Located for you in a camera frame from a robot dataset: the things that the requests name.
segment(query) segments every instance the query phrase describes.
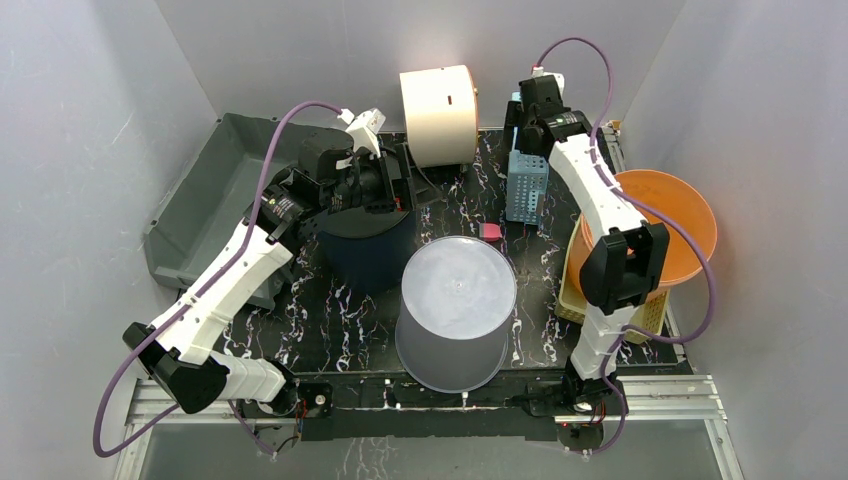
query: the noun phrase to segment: white wall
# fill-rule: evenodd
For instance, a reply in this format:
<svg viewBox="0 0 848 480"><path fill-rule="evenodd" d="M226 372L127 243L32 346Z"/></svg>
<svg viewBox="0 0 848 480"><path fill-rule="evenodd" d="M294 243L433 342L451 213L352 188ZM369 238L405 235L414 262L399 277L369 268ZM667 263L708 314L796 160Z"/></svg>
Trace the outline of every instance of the white wall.
<svg viewBox="0 0 848 480"><path fill-rule="evenodd" d="M716 212L715 375L747 478L845 478L848 4L690 0L624 122ZM703 282L675 290L690 329Z"/></svg>
<svg viewBox="0 0 848 480"><path fill-rule="evenodd" d="M398 73L468 65L481 125L503 126L518 81L565 35L607 50L619 80L609 118L621 118L684 0L157 2L219 114L282 116L320 99L379 107L386 128L403 130ZM570 45L546 63L565 74L566 101L594 118L606 95L597 55Z"/></svg>
<svg viewBox="0 0 848 480"><path fill-rule="evenodd" d="M154 2L0 1L0 477L112 478L97 402L174 296L141 230L214 120Z"/></svg>

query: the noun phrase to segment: dark blue bucket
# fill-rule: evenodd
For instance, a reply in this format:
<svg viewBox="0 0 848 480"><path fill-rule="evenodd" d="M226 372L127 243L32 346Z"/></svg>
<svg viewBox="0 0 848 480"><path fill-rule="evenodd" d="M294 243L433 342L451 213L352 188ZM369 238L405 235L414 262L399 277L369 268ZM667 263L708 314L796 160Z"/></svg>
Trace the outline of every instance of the dark blue bucket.
<svg viewBox="0 0 848 480"><path fill-rule="evenodd" d="M361 208L327 218L318 234L335 275L351 289L376 295L398 284L418 248L416 215L365 213Z"/></svg>

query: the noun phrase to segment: light blue plastic basket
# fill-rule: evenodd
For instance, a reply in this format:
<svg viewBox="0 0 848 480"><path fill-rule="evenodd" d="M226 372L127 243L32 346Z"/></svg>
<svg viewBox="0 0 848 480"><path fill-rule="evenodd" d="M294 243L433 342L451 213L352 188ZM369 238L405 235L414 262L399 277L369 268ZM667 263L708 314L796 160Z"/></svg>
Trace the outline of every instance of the light blue plastic basket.
<svg viewBox="0 0 848 480"><path fill-rule="evenodd" d="M520 101L521 94L513 92L512 100ZM515 149L518 129L512 137L512 150L509 152L509 171L506 179L506 219L510 222L523 222L539 225L542 221L542 209L545 204L545 191L548 188L550 167L544 157L525 155Z"/></svg>

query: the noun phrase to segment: wicker basket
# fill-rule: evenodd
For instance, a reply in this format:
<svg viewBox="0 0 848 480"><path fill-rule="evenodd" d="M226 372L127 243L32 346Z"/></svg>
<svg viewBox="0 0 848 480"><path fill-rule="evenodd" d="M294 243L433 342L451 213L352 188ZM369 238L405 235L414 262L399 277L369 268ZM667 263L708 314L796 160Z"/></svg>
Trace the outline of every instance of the wicker basket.
<svg viewBox="0 0 848 480"><path fill-rule="evenodd" d="M571 240L568 242L568 252L566 259L571 253L571 245L574 243L578 228L575 227L571 234ZM568 278L568 261L562 270L562 284L559 288L559 297L557 298L556 308L554 312L558 317L583 325L583 319L586 317L586 299L577 291L577 288L571 283ZM637 325L657 335L662 333L663 320L665 312L668 308L669 292L665 291L656 298L651 299L644 305L636 309L633 318L630 319L632 325ZM629 331L624 334L624 340L630 343L643 343L648 337L641 333Z"/></svg>

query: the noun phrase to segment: black tabletop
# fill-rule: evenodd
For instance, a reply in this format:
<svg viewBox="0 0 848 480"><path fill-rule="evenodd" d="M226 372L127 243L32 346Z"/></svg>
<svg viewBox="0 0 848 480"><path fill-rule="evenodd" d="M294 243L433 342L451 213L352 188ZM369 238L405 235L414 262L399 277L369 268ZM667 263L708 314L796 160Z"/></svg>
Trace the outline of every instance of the black tabletop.
<svg viewBox="0 0 848 480"><path fill-rule="evenodd" d="M509 351L502 368L562 367L577 344L580 326L554 314L565 253L577 205L562 179L550 175L540 227L507 222L506 156L500 131L482 131L474 163L465 172L436 172L443 199L417 212L416 243L447 235L478 235L480 222L501 225L494 243L512 264L518 283L510 321ZM401 134L383 135L386 145ZM273 311L245 307L224 334L221 347L239 356L275 357L295 373L398 372L394 348L400 286L368 296L333 274L319 242L307 244L297 259L291 291L283 288ZM671 346L649 341L625 343L619 364L673 364Z"/></svg>

